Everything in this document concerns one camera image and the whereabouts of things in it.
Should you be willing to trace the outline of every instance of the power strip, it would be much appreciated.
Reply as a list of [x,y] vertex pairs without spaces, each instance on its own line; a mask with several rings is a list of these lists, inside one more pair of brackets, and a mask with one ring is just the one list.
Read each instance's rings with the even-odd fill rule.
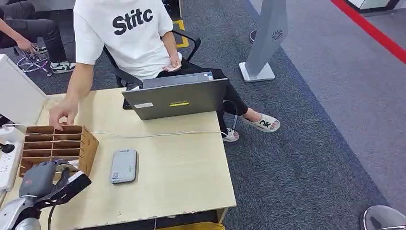
[[14,185],[23,151],[24,137],[24,134],[14,127],[0,129],[0,139],[3,144],[14,145],[11,153],[4,153],[0,150],[0,191],[10,191]]

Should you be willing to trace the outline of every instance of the gray laptop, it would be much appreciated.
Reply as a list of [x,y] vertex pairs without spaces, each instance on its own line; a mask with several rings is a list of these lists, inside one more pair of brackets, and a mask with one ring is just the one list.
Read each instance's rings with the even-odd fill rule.
[[123,92],[141,120],[216,111],[223,106],[228,79],[211,72],[155,78],[142,89]]

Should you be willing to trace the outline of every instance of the gray carpet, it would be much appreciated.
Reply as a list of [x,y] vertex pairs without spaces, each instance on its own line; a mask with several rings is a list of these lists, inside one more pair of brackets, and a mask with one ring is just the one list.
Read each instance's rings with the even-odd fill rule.
[[[226,144],[237,198],[237,207],[226,216],[226,228],[359,229],[361,213],[387,201],[285,52],[280,49],[270,62],[276,80],[242,81],[237,67],[248,55],[248,33],[255,28],[244,1],[188,0],[183,6],[186,28],[203,40],[192,61],[223,69],[250,107],[282,122],[274,134],[238,123],[240,141]],[[63,30],[64,40],[72,39],[72,29]],[[116,86],[109,67],[102,57],[94,89]],[[66,91],[67,75],[47,78],[36,73],[30,77],[46,93]],[[122,225],[119,229],[141,227]]]
[[[286,4],[284,51],[388,202],[406,213],[406,65],[331,1]],[[387,28],[396,25],[401,34],[400,24]]]
[[366,20],[406,49],[406,8],[385,13],[364,14]]

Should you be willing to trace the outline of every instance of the black plug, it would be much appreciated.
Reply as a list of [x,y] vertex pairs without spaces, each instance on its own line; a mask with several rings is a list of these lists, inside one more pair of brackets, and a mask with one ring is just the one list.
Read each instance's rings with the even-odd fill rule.
[[15,148],[15,146],[12,145],[12,144],[3,145],[3,144],[0,143],[0,149],[4,153],[11,153],[14,150],[14,148]]

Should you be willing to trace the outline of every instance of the robotic arm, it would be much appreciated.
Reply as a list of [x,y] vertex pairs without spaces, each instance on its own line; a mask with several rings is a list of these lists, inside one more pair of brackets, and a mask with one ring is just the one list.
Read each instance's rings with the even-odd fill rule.
[[[67,203],[91,184],[82,171],[70,177],[72,167],[64,167],[66,165],[66,161],[46,161],[28,170],[23,177],[19,198],[0,210],[0,230],[40,230],[41,209],[52,207],[51,215],[55,206]],[[61,166],[61,178],[53,184],[55,172]]]

